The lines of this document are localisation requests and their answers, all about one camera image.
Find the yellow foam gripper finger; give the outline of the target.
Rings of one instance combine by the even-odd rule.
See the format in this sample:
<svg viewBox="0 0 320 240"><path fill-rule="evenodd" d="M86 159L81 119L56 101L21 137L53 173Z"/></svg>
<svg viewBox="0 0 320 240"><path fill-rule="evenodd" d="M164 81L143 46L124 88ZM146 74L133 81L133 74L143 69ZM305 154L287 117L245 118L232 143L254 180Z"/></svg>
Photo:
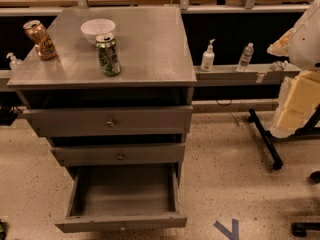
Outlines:
<svg viewBox="0 0 320 240"><path fill-rule="evenodd" d="M289 29L276 42L271 44L267 49L267 53L278 57L288 57L291 32L292 30Z"/></svg>
<svg viewBox="0 0 320 240"><path fill-rule="evenodd" d="M294 78L285 77L270 133L287 138L305 126L320 104L320 73L303 70Z"/></svg>

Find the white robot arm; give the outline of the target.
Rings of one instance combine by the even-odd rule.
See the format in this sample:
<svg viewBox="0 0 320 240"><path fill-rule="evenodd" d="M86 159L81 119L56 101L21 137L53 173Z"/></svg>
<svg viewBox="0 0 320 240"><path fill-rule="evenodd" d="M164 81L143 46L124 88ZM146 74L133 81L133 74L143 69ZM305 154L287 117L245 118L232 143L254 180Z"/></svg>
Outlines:
<svg viewBox="0 0 320 240"><path fill-rule="evenodd" d="M287 138L306 125L320 104L320 0L315 0L267 52L288 57L300 69L294 78L284 78L270 128L274 137Z"/></svg>

